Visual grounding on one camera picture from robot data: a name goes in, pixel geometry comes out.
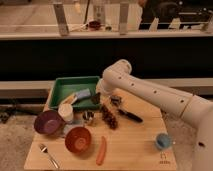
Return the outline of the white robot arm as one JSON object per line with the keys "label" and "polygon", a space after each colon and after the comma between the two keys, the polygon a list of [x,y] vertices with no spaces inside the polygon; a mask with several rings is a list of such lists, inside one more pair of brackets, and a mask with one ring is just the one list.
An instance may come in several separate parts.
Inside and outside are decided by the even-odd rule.
{"label": "white robot arm", "polygon": [[213,135],[210,134],[213,131],[213,102],[192,93],[136,78],[131,71],[132,66],[127,60],[118,60],[103,71],[96,91],[107,96],[116,88],[122,89],[180,117],[197,129],[191,171],[213,171]]}

